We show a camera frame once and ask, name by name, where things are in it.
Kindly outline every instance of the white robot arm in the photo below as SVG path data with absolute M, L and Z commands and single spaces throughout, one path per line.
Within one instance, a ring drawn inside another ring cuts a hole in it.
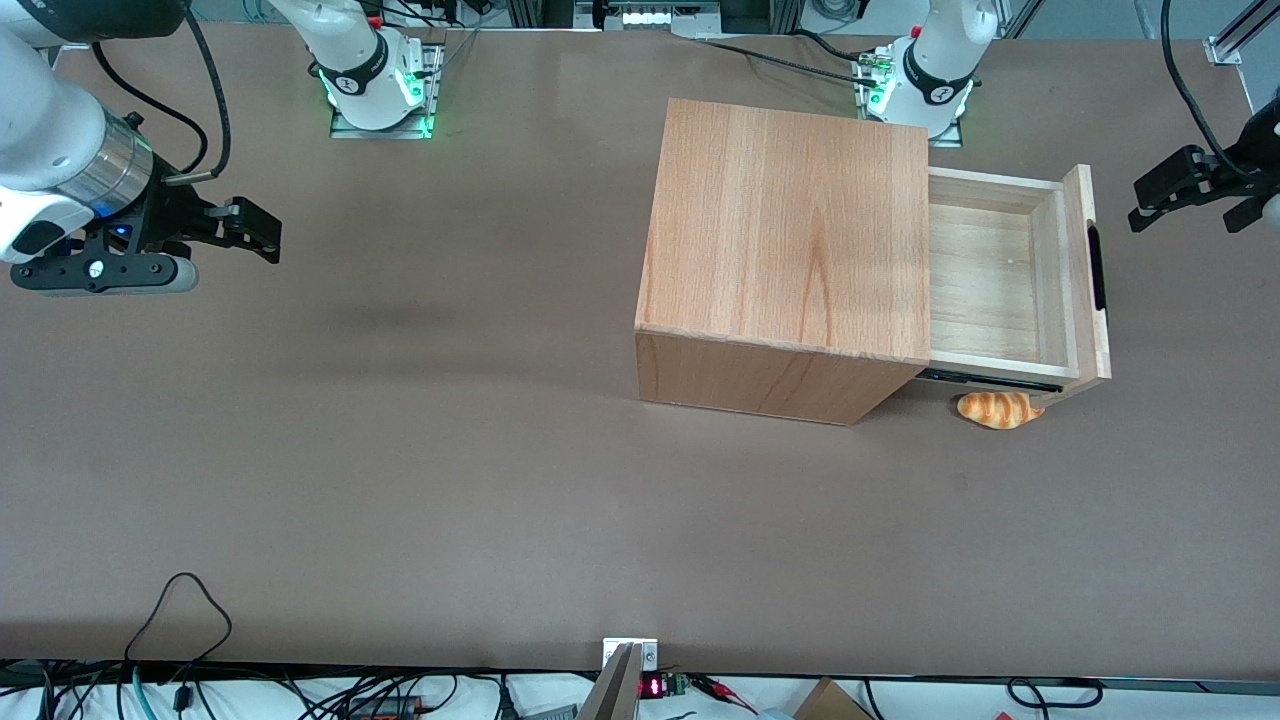
M 879 83 L 863 94 L 867 114 L 924 127 L 929 137 L 945 133 L 964 111 L 973 73 L 998 27 L 993 0 L 929 0 L 918 33 L 881 49 L 870 70 L 855 67 Z
M 374 29 L 355 0 L 271 3 L 352 126 L 389 128 L 425 102 L 421 41 Z M 197 278 L 192 240 L 279 261 L 279 220 L 243 197 L 201 200 L 138 133 L 141 117 L 116 117 L 35 50 L 165 36 L 184 18 L 187 0 L 0 0 L 0 260 L 19 287 L 182 292 Z
M 243 197 L 202 200 L 152 152 L 141 115 L 115 115 L 36 51 L 157 37 L 183 19 L 195 23 L 183 0 L 0 0 L 0 260 L 17 286 L 183 292 L 197 278 L 189 241 L 279 261 L 279 220 Z
M 356 0 L 268 0 L 316 60 L 329 101 L 361 129 L 385 129 L 426 101 L 422 41 L 374 29 Z

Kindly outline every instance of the brown table surface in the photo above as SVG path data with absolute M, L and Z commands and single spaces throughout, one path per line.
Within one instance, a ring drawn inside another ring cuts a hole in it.
M 590 667 L 643 633 L 713 671 L 1280 678 L 1280 242 L 1229 237 L 1226 205 L 1129 233 L 1130 183 L 1198 138 L 1155 42 L 998 42 L 965 147 L 933 151 L 1093 165 L 1116 379 L 1006 434 L 924 383 L 852 428 L 634 400 L 667 99 L 849 114 L 847 86 L 494 32 L 434 140 L 330 141 L 292 29 L 209 37 L 236 135 L 201 192 L 278 214 L 284 261 L 197 247 L 184 296 L 0 283 L 3 655 L 119 656 L 193 570 L 227 660 Z M 108 50 L 216 128 L 186 32 Z M 1234 141 L 1235 69 L 1179 53 Z M 189 156 L 87 53 L 61 67 Z M 141 655 L 216 637 L 189 587 L 165 618 Z

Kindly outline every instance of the wooden cabinet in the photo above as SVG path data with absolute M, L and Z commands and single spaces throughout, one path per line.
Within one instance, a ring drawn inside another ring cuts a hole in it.
M 1110 377 L 1088 168 L 928 168 L 924 131 L 672 100 L 636 307 L 645 400 L 854 423 L 915 377 Z

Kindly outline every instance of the croissant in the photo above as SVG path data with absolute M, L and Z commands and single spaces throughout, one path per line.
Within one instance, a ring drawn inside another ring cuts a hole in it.
M 961 415 L 996 430 L 1011 430 L 1044 414 L 1025 392 L 970 392 L 956 402 Z

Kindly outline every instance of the metal bracket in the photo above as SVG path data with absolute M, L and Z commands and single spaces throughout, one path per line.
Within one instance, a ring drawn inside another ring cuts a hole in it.
M 1240 49 L 1280 17 L 1280 0 L 1254 0 L 1222 32 L 1204 41 L 1204 54 L 1215 65 L 1239 65 Z
M 1222 46 L 1217 42 L 1217 36 L 1211 35 L 1208 40 L 1204 41 L 1204 56 L 1213 65 L 1239 65 L 1240 53 L 1238 50 L 1231 50 L 1230 53 L 1222 53 Z
M 653 638 L 604 638 L 603 657 L 600 660 L 600 667 L 609 664 L 609 659 L 618 650 L 620 644 L 635 643 L 640 646 L 640 660 L 641 670 L 645 673 L 653 673 L 658 670 L 658 641 Z

